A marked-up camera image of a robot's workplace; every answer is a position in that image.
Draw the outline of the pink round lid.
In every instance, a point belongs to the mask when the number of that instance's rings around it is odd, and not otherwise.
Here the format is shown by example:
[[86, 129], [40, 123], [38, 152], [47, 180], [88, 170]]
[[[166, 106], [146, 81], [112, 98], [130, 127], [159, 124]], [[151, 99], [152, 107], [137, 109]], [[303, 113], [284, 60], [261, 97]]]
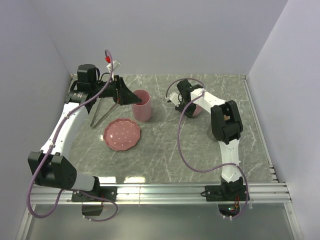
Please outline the pink round lid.
[[191, 108], [189, 107], [186, 111], [185, 111], [185, 115], [188, 117], [188, 118], [193, 118], [193, 117], [196, 117], [197, 115], [200, 114], [200, 112], [202, 111], [202, 108], [199, 106], [199, 105], [195, 105], [195, 108], [194, 108], [194, 111], [193, 113], [191, 114]]

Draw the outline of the tall pink cup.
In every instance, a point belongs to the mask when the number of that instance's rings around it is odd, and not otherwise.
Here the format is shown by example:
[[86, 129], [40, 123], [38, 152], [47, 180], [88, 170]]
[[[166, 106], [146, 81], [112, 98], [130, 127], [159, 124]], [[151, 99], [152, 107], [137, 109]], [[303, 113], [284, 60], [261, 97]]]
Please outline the tall pink cup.
[[133, 117], [139, 122], [147, 122], [152, 116], [151, 96], [144, 89], [137, 89], [133, 93], [142, 100], [131, 105]]

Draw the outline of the tall grey cup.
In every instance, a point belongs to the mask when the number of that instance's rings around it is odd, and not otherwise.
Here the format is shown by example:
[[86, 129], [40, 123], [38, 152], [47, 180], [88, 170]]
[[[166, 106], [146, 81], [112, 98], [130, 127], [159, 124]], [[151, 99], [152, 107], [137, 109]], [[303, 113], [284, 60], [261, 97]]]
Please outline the tall grey cup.
[[207, 133], [208, 138], [209, 138], [211, 141], [213, 141], [213, 142], [215, 142], [215, 143], [218, 142], [218, 140], [216, 139], [216, 137], [214, 136], [214, 134], [213, 134], [213, 132], [212, 132], [212, 126], [211, 126], [211, 125], [208, 126], [206, 133]]

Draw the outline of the metal tongs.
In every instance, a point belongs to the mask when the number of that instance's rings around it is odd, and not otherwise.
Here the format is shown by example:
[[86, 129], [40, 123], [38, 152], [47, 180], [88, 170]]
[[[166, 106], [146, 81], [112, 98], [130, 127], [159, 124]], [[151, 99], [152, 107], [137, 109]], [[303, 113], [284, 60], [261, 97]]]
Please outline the metal tongs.
[[102, 103], [103, 103], [103, 99], [101, 98], [99, 101], [98, 101], [98, 105], [97, 105], [97, 108], [94, 112], [94, 115], [93, 115], [93, 118], [91, 120], [91, 123], [90, 123], [90, 128], [91, 129], [94, 129], [96, 128], [99, 124], [101, 124], [104, 119], [106, 119], [111, 113], [112, 111], [118, 106], [117, 103], [114, 103], [109, 110], [107, 110], [103, 115], [100, 116], [100, 118], [98, 118], [99, 116], [99, 112], [100, 112], [100, 109], [102, 107]]

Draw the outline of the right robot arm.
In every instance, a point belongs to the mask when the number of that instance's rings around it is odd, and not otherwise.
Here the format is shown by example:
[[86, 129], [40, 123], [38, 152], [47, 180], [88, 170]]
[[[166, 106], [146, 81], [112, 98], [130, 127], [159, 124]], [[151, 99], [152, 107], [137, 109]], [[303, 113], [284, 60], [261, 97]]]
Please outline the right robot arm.
[[[232, 200], [240, 194], [248, 194], [248, 181], [239, 160], [239, 143], [243, 132], [243, 123], [237, 103], [223, 100], [205, 89], [205, 85], [195, 78], [180, 78], [175, 81], [179, 93], [165, 94], [169, 102], [175, 104], [175, 110], [181, 113], [177, 128], [177, 147], [183, 163], [197, 173], [208, 173], [219, 168], [221, 172], [220, 193], [226, 200]], [[210, 114], [211, 133], [219, 144], [222, 164], [207, 170], [199, 170], [188, 164], [180, 144], [181, 122], [183, 117], [191, 118], [199, 106]]]

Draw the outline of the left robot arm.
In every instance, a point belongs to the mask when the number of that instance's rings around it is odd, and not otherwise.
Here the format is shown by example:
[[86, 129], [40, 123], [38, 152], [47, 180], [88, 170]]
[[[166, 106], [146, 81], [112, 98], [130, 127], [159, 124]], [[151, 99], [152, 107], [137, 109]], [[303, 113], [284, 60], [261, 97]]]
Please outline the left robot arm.
[[31, 152], [28, 164], [32, 183], [64, 190], [81, 190], [89, 201], [101, 196], [98, 179], [77, 172], [69, 162], [72, 143], [89, 115], [97, 98], [112, 98], [118, 105], [141, 103], [128, 89], [122, 77], [108, 74], [110, 83], [99, 80], [100, 71], [93, 64], [82, 64], [77, 69], [77, 80], [66, 95], [61, 117], [40, 151]]

